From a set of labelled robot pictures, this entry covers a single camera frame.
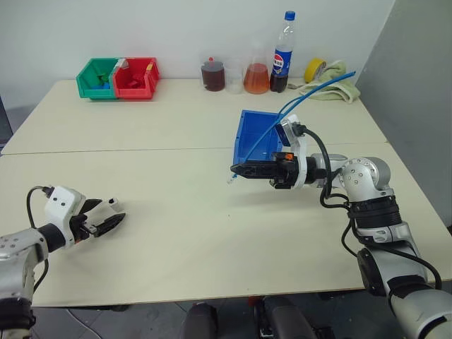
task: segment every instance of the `blue cable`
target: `blue cable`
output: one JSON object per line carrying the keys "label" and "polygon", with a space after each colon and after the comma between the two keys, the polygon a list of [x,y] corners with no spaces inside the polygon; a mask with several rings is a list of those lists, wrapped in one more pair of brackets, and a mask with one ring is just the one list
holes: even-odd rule
{"label": "blue cable", "polygon": [[[290,100],[287,104],[285,104],[280,111],[278,112],[278,115],[276,117],[275,122],[273,122],[270,127],[268,127],[268,129],[263,132],[263,134],[259,137],[259,139],[253,144],[253,147],[251,147],[251,149],[249,150],[248,154],[245,157],[244,162],[246,162],[248,160],[248,158],[251,156],[251,154],[254,152],[254,150],[256,149],[257,145],[262,141],[262,139],[265,138],[265,136],[270,133],[270,131],[273,129],[273,127],[275,127],[276,125],[278,125],[280,123],[280,121],[282,119],[284,119],[285,116],[287,116],[300,102],[302,102],[304,99],[307,99],[308,97],[310,97],[311,95],[313,95],[315,92],[317,92],[318,90],[321,90],[322,88],[325,88],[326,86],[331,85],[332,83],[337,83],[338,81],[344,80],[346,78],[350,78],[352,76],[354,76],[356,74],[356,72],[350,72],[347,74],[344,74],[343,76],[338,76],[337,78],[331,79],[329,81],[326,81],[324,83],[322,83],[321,85],[318,85],[317,87],[315,87],[314,89],[310,90],[308,93],[306,93],[305,95],[302,95],[301,97],[296,97],[295,99]],[[295,102],[291,107],[289,107],[287,109],[287,111],[281,115],[281,113],[283,112],[284,108],[286,108],[288,105],[290,105],[292,102]]]}

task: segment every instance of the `green plastic bin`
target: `green plastic bin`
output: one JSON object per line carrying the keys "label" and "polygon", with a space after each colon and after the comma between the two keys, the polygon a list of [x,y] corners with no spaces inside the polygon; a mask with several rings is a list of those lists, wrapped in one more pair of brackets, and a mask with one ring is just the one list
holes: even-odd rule
{"label": "green plastic bin", "polygon": [[[114,95],[112,75],[119,58],[93,58],[77,75],[78,94],[90,99],[117,99]],[[110,88],[93,89],[102,86],[102,78],[108,77]]]}

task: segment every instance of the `cable connector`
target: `cable connector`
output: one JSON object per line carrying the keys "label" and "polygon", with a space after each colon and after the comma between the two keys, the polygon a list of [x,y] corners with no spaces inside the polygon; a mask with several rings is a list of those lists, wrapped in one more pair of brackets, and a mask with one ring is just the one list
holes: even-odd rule
{"label": "cable connector", "polygon": [[292,130],[295,136],[302,136],[308,128],[306,125],[301,125],[299,122],[292,124]]}
{"label": "cable connector", "polygon": [[41,191],[43,191],[45,193],[45,196],[48,198],[50,198],[50,196],[52,195],[52,193],[54,193],[55,188],[53,186],[47,187],[44,186],[42,187]]}

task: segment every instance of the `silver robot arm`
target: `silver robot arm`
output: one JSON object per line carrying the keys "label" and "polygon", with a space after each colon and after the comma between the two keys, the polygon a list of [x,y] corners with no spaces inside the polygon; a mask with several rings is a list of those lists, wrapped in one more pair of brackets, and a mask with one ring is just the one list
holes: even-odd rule
{"label": "silver robot arm", "polygon": [[364,244],[357,253],[364,286],[388,298],[409,338],[452,338],[452,295],[427,284],[422,263],[397,254],[420,258],[388,185],[390,178],[388,165],[375,157],[347,161],[339,174],[350,217],[356,220],[354,234]]}
{"label": "silver robot arm", "polygon": [[[452,295],[440,290],[439,274],[421,259],[410,228],[401,219],[394,191],[389,186],[389,166],[375,157],[351,160],[343,155],[307,157],[306,133],[316,139],[321,149],[323,146],[325,153],[326,149],[295,115],[283,119],[276,131],[282,144],[290,146],[290,153],[274,153],[272,161],[247,161],[232,166],[231,170],[249,179],[270,179],[276,189],[296,189],[306,184],[323,188],[329,158],[331,172],[338,174],[330,187],[346,190],[349,201],[342,207],[349,210],[353,234],[364,245],[354,255],[366,289],[388,298],[410,339],[452,338]],[[436,289],[427,284],[426,267],[435,275]]]}
{"label": "silver robot arm", "polygon": [[25,339],[36,319],[31,309],[34,269],[49,253],[99,237],[125,216],[114,198],[85,199],[73,189],[45,187],[47,224],[0,237],[0,339]]}

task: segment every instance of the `pepsi bottle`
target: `pepsi bottle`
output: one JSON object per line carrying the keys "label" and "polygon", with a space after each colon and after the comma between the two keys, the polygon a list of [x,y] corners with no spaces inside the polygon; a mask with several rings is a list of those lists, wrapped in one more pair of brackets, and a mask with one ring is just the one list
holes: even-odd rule
{"label": "pepsi bottle", "polygon": [[287,85],[290,57],[292,56],[292,50],[295,44],[294,20],[295,12],[285,12],[284,26],[276,44],[273,70],[270,77],[270,90],[272,92],[281,93]]}

